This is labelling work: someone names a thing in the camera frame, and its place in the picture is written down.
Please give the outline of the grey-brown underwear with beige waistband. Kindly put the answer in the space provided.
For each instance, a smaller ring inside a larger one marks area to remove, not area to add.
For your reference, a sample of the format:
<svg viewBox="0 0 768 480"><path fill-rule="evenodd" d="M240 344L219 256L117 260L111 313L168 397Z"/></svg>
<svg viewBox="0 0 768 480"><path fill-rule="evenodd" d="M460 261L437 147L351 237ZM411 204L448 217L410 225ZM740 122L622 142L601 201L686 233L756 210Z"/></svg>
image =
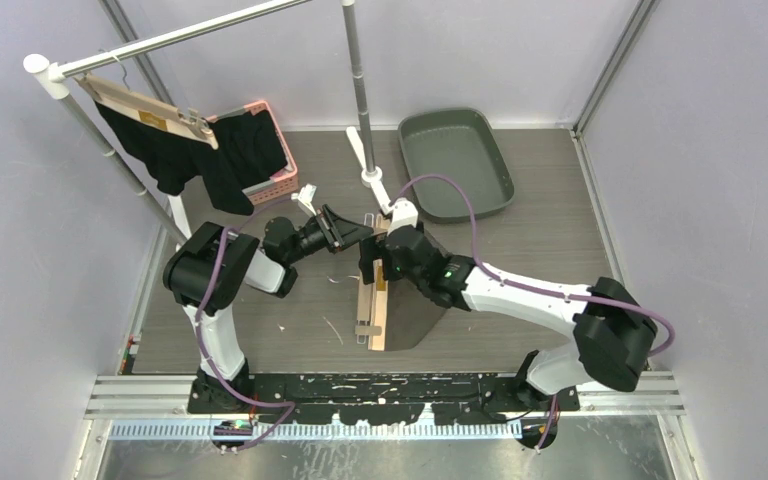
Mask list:
<svg viewBox="0 0 768 480"><path fill-rule="evenodd" d="M374 235L386 233L374 229ZM387 281L386 350L394 352L416 347L442 319L446 310L425 298L407 280Z"/></svg>

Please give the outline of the beige clip hanger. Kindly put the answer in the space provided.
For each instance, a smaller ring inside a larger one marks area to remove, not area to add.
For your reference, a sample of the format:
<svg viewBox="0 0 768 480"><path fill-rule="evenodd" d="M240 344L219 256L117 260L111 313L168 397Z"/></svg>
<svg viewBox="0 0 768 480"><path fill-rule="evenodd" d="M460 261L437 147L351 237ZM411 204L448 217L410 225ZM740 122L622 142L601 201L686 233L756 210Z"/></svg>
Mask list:
<svg viewBox="0 0 768 480"><path fill-rule="evenodd" d="M115 62L122 70L121 80L113 82L92 72L76 79L78 85L99 105L156 130L209 145L219 149L217 137L209 122L197 110L187 114L161 100L132 90L128 70L118 57Z"/></svg>
<svg viewBox="0 0 768 480"><path fill-rule="evenodd" d="M341 284L349 280L357 281L357 313L354 332L356 341L368 350L383 352L386 350L386 323L388 282L386 280L382 258L372 260L372 279L365 284L362 274L342 277L327 276L332 284Z"/></svg>

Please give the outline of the black underwear with beige waistband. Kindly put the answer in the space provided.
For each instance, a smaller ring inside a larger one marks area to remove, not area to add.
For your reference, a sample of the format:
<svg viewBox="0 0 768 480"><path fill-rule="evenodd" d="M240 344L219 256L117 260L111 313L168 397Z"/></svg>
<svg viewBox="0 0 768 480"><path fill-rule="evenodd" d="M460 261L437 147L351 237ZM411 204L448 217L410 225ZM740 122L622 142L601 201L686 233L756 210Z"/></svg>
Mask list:
<svg viewBox="0 0 768 480"><path fill-rule="evenodd" d="M139 160L161 192L178 196L199 177L214 208L249 216L254 205L226 156L209 145L134 120L100 103L96 108L125 152Z"/></svg>

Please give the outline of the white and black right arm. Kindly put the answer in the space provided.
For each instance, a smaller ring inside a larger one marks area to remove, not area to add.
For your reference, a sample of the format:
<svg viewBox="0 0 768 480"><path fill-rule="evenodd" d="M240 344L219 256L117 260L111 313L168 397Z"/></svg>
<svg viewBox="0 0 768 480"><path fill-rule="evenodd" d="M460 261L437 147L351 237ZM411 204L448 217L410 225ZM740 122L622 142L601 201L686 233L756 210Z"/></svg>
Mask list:
<svg viewBox="0 0 768 480"><path fill-rule="evenodd" d="M515 384L518 403L537 411L561 390L590 381L632 392L652 350L657 327L625 286L608 277L592 285L555 284L452 254L418 227L400 227L360 243L365 283L381 261L387 280L406 280L433 304L497 313L553 330L560 347L530 353Z"/></svg>

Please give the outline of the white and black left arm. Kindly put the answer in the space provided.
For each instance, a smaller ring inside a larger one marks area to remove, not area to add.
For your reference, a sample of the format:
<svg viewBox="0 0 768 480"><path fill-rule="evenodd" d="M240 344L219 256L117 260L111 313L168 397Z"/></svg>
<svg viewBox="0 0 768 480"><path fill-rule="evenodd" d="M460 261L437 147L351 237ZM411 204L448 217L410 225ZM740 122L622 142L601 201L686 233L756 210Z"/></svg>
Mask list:
<svg viewBox="0 0 768 480"><path fill-rule="evenodd" d="M345 219L327 205L301 226L274 217L262 237L213 222L202 224L162 275L163 286L184 308L196 336L201 363L193 384L195 399L237 413L253 398L248 359L233 318L242 286L283 298L298 278L296 262L321 250L342 252L373 234L372 227Z"/></svg>

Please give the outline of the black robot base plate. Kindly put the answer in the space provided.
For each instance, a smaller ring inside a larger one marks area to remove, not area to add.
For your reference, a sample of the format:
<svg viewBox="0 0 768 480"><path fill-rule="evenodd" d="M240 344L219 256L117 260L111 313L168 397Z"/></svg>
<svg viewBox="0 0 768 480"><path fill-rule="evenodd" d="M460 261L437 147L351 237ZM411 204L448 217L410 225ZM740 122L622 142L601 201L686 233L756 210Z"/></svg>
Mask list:
<svg viewBox="0 0 768 480"><path fill-rule="evenodd" d="M372 426L419 421L425 408L433 424L493 425L510 414L515 420L538 415L549 407L531 407L522 400L524 381L499 373L410 374L255 374L236 383L241 393L268 406L251 406L232 396L218 382L199 373L191 384L190 414L248 414L263 422L286 411L287 425L325 425L337 417L346 425L364 421Z"/></svg>

